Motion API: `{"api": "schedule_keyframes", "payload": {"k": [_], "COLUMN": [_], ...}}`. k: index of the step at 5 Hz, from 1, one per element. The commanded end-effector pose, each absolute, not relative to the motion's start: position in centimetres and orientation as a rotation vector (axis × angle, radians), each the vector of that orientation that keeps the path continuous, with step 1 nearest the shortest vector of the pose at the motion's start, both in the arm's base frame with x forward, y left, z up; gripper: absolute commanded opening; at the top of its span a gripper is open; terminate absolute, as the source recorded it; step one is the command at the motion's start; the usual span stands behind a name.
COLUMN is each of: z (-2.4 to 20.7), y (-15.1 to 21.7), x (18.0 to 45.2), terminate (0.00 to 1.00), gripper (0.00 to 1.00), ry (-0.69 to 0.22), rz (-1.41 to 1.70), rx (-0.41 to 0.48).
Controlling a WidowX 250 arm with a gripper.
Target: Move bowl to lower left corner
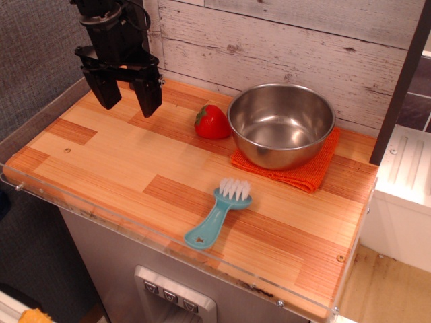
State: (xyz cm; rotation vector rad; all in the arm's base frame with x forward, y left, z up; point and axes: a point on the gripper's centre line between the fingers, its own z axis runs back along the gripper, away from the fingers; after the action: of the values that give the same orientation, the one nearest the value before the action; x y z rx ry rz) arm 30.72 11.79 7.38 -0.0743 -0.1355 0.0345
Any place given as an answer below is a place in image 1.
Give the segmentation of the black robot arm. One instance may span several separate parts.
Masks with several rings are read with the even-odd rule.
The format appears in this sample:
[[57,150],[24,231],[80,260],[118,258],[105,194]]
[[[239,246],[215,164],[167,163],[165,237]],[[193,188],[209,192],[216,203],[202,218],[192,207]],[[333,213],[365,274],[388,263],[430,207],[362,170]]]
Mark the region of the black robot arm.
[[89,46],[78,46],[81,71],[99,103],[110,110],[121,100],[120,81],[134,90],[149,118],[162,104],[159,60],[150,52],[149,13],[138,1],[74,1]]

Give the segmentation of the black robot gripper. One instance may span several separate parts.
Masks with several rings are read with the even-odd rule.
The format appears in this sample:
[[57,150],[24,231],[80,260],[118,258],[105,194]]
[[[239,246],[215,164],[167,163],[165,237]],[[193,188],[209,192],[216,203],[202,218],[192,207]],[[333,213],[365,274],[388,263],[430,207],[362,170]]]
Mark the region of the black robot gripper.
[[132,81],[141,111],[149,118],[162,104],[159,60],[150,54],[145,9],[80,9],[79,22],[91,45],[79,46],[83,75],[101,106],[120,100],[117,81]]

